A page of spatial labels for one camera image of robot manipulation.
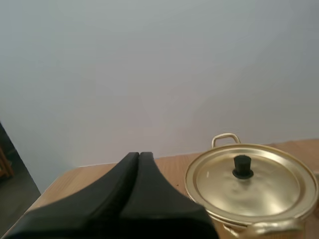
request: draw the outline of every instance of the wall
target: wall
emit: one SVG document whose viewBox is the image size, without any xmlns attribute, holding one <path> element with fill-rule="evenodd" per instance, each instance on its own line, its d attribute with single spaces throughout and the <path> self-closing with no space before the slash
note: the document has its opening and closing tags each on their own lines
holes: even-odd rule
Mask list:
<svg viewBox="0 0 319 239">
<path fill-rule="evenodd" d="M 0 120 L 40 191 L 73 167 L 319 134 L 315 0 L 12 0 Z"/>
</svg>

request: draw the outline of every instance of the black knob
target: black knob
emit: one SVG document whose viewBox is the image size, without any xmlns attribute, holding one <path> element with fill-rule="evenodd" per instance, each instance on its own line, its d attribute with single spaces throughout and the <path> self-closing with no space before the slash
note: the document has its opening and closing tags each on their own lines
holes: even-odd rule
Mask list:
<svg viewBox="0 0 319 239">
<path fill-rule="evenodd" d="M 234 157 L 235 169 L 233 175 L 239 179 L 251 178 L 254 172 L 250 169 L 251 158 L 247 155 L 238 155 Z"/>
</svg>

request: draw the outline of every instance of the pot lid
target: pot lid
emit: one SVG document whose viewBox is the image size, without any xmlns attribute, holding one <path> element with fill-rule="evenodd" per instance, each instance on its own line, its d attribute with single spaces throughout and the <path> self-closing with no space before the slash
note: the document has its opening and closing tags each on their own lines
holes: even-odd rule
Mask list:
<svg viewBox="0 0 319 239">
<path fill-rule="evenodd" d="M 213 218 L 242 226 L 303 219 L 313 211 L 318 183 L 302 162 L 281 150 L 233 138 L 238 144 L 214 147 L 189 166 L 185 186 L 192 200 Z"/>
</svg>

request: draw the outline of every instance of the gold pot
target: gold pot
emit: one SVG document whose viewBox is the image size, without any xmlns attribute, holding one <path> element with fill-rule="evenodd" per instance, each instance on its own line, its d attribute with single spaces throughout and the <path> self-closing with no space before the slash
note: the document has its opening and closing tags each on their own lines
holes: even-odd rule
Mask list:
<svg viewBox="0 0 319 239">
<path fill-rule="evenodd" d="M 216 147 L 226 137 L 236 144 Z M 272 147 L 242 144 L 232 133 L 214 137 L 212 149 L 190 164 L 185 187 L 221 239 L 302 239 L 319 193 L 301 161 Z"/>
</svg>

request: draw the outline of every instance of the wooden table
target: wooden table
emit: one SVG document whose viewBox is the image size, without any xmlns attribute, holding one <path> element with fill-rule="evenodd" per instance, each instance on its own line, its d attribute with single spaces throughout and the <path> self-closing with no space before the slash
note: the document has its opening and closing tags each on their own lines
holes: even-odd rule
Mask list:
<svg viewBox="0 0 319 239">
<path fill-rule="evenodd" d="M 319 172 L 319 139 L 290 141 L 270 144 L 270 146 L 291 153 L 305 162 L 313 171 Z M 186 195 L 184 175 L 189 163 L 198 155 L 199 153 L 164 157 L 156 159 L 156 163 L 174 188 Z M 104 164 L 79 167 L 64 173 L 47 188 L 28 210 L 42 207 L 79 191 L 99 179 L 114 166 L 115 164 Z M 317 238 L 319 238 L 319 220 L 315 216 L 311 216 L 306 225 L 306 239 Z"/>
</svg>

